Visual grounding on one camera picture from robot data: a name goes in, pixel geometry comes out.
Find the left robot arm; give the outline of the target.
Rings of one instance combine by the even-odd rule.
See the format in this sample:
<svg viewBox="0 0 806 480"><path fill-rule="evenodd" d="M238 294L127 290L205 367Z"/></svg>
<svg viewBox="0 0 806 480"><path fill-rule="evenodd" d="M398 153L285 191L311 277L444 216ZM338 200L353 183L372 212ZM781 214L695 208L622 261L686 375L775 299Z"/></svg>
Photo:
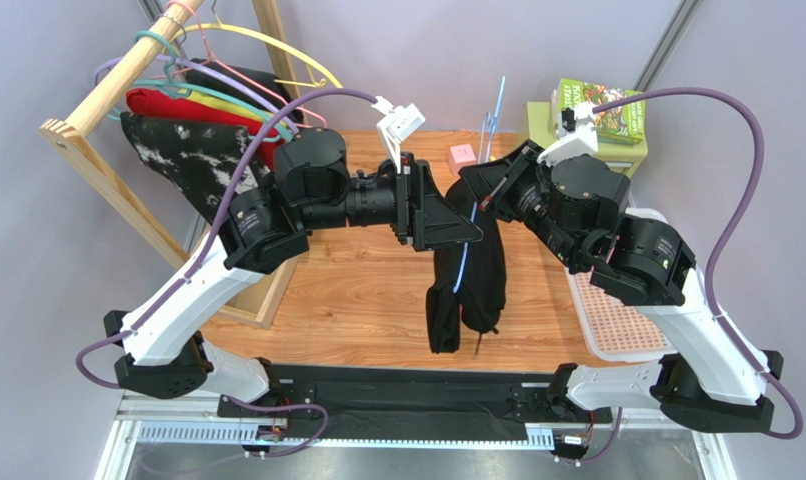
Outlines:
<svg viewBox="0 0 806 480"><path fill-rule="evenodd" d="M113 311L105 326L124 353L119 387L158 399L205 390L244 402L274 386L270 364L214 346L202 325L247 287L305 253L316 230L387 225L417 251L481 240L482 230L439 192L429 165L411 155L351 175L335 130L299 133L274 153L257 187L235 196L221 226L148 303Z"/></svg>

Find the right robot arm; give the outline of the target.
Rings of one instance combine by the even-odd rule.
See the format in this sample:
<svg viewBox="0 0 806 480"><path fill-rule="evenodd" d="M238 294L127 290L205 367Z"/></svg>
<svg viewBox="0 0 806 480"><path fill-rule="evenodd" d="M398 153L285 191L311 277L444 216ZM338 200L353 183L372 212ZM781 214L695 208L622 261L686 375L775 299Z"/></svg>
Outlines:
<svg viewBox="0 0 806 480"><path fill-rule="evenodd" d="M672 352L643 364L555 371L549 393L577 408L643 408L705 433L771 430L769 380L783 359L757 351L712 313L695 255L667 222L627 209L630 181L581 154L548 165L522 143L461 170L482 211L523 223L572 274L649 319Z"/></svg>

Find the plain black trousers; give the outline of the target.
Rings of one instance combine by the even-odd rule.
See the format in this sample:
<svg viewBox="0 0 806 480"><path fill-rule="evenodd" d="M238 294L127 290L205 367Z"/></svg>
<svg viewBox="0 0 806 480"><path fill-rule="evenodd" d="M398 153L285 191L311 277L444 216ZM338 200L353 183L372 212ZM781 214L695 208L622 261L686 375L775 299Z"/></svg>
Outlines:
<svg viewBox="0 0 806 480"><path fill-rule="evenodd" d="M435 354L457 351L463 326L479 335L496 334L506 306L506 259L497 220L474 209L474 196L461 180L449 188L445 198L473 220L483 238L434 252L434 283L426 292L426 326L429 347Z"/></svg>

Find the black white-patterned trousers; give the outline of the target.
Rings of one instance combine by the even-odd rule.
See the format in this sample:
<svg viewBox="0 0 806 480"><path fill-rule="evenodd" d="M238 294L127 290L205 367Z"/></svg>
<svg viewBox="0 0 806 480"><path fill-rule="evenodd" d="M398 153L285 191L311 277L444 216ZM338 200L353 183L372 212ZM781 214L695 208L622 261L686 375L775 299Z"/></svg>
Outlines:
<svg viewBox="0 0 806 480"><path fill-rule="evenodd" d="M149 169L172 183L211 224L251 143L244 126L120 115L123 133Z"/></svg>

